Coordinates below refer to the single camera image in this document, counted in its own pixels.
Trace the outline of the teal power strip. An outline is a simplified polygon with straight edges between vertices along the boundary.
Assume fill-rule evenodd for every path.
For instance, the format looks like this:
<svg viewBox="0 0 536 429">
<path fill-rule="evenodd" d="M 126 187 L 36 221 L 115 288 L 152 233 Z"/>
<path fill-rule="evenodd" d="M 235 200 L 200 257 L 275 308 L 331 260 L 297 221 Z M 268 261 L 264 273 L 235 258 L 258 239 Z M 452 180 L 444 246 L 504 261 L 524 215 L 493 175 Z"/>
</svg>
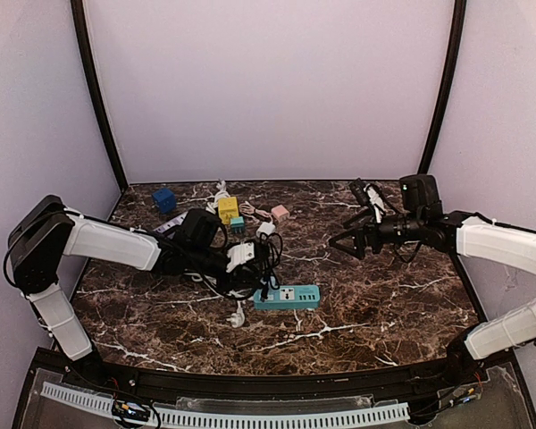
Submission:
<svg viewBox="0 0 536 429">
<path fill-rule="evenodd" d="M 316 285 L 281 285 L 277 290 L 269 288 L 263 299 L 262 290 L 254 295 L 256 310 L 316 309 L 320 305 L 320 290 Z"/>
</svg>

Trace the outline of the yellow cube socket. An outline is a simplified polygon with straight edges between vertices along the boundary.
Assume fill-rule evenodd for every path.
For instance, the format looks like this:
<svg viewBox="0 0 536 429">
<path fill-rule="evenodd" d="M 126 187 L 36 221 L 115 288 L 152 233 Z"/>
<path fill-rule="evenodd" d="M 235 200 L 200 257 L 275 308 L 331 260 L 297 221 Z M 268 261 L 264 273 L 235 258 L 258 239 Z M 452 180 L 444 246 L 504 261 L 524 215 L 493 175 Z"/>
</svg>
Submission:
<svg viewBox="0 0 536 429">
<path fill-rule="evenodd" d="M 224 225 L 230 225 L 233 218 L 240 217 L 239 203 L 236 197 L 220 198 L 218 200 L 217 210 Z"/>
</svg>

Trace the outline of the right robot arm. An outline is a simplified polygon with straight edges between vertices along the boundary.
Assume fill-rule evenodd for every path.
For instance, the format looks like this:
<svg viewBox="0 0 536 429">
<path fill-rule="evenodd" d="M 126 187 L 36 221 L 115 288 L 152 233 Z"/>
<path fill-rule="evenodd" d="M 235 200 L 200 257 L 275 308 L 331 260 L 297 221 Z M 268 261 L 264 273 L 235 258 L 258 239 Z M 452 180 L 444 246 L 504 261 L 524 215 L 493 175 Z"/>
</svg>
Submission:
<svg viewBox="0 0 536 429">
<path fill-rule="evenodd" d="M 429 174 L 407 175 L 398 184 L 402 209 L 396 209 L 375 184 L 352 181 L 349 188 L 363 210 L 344 222 L 343 232 L 330 238 L 330 247 L 363 259 L 367 250 L 377 255 L 387 245 L 400 248 L 413 243 L 536 276 L 536 231 L 478 212 L 445 213 L 437 182 Z M 465 362 L 482 361 L 529 341 L 536 341 L 536 299 L 468 330 L 448 345 L 448 355 Z"/>
</svg>

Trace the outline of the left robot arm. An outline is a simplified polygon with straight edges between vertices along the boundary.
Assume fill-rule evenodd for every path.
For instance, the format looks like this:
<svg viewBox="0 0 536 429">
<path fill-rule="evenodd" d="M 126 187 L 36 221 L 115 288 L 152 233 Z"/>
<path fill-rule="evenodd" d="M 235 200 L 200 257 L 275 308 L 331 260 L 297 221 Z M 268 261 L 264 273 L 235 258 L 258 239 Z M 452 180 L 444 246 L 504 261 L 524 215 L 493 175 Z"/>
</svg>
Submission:
<svg viewBox="0 0 536 429">
<path fill-rule="evenodd" d="M 126 228 L 44 197 L 10 233 L 3 260 L 6 281 L 30 302 L 46 330 L 71 361 L 91 358 L 95 346 L 62 291 L 57 270 L 63 257 L 85 257 L 160 275 L 191 270 L 228 299 L 248 299 L 267 290 L 272 276 L 263 242 L 224 242 L 220 218 L 204 209 L 187 211 L 167 233 Z"/>
</svg>

